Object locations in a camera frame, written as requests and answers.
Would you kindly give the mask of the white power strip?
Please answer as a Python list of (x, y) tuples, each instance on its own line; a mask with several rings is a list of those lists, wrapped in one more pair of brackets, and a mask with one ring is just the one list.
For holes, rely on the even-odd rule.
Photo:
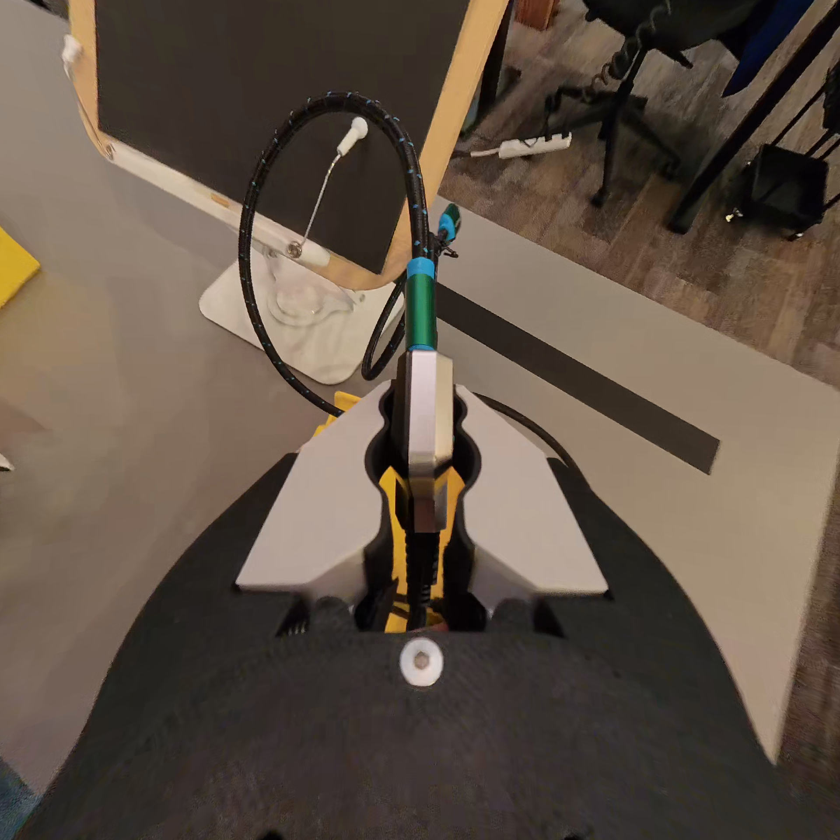
[(548, 138), (540, 136), (527, 140), (505, 140), (494, 149), (470, 151), (467, 153), (467, 157), (471, 160), (498, 158), (501, 161), (529, 158), (557, 151), (566, 151), (570, 148), (571, 141), (571, 133), (555, 133)]

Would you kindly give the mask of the yellow plastic bin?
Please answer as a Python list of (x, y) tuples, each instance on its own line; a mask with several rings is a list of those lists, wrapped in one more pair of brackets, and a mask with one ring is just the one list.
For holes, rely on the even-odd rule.
[(213, 328), (187, 271), (44, 271), (2, 245), (2, 661), (115, 651), (156, 587), (238, 595), (315, 411)]

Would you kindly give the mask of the black wheeled box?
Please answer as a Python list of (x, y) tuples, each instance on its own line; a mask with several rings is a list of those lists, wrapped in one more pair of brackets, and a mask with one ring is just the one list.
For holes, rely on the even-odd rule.
[(826, 197), (829, 172), (824, 155), (766, 143), (736, 179), (725, 221), (771, 226), (795, 242), (819, 225), (834, 203)]

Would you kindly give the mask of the black office chair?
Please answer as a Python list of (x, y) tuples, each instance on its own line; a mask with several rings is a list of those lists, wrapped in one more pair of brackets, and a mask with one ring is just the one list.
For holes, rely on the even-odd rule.
[(644, 116), (647, 99), (634, 94), (639, 71), (657, 51), (690, 69), (689, 49), (709, 41), (722, 43), (738, 58), (752, 35), (770, 16), (775, 2), (761, 1), (590, 1), (585, 19), (601, 22), (623, 37), (621, 47), (583, 87), (560, 85), (544, 103), (543, 128), (564, 138), (583, 127), (598, 126), (604, 143), (602, 182), (591, 199), (603, 207), (611, 195), (616, 147), (621, 127), (664, 157), (663, 176), (673, 180), (683, 161)]

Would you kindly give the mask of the white hdmi switch box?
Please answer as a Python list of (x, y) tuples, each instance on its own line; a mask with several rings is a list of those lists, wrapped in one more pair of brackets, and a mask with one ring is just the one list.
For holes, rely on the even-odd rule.
[(404, 523), (411, 532), (441, 532), (454, 453), (452, 360), (435, 350), (405, 352), (397, 366), (392, 416)]

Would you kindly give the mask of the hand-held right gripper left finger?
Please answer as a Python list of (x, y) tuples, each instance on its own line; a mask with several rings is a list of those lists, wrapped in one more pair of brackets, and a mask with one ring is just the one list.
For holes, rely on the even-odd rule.
[(301, 446), (238, 573), (244, 592), (335, 597), (360, 629), (383, 632), (392, 609), (392, 518), (369, 450), (385, 431), (380, 384)]

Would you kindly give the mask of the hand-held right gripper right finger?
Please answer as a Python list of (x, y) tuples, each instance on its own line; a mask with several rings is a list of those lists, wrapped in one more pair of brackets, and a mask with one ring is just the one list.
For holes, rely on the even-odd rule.
[(456, 386), (453, 469), (463, 486), (446, 545), (449, 630), (484, 630), (508, 600), (607, 592), (554, 465), (477, 395)]

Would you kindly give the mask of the wood edged black board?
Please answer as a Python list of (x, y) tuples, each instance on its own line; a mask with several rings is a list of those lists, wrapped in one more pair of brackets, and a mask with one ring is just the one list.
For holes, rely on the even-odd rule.
[[(275, 129), (326, 93), (379, 103), (407, 133), (429, 210), (508, 2), (67, 2), (67, 73), (108, 162), (231, 228)], [(300, 241), (353, 115), (316, 117), (270, 169), (254, 240)], [(375, 126), (338, 163), (310, 240), (313, 267), (354, 291), (412, 257), (404, 171)]]

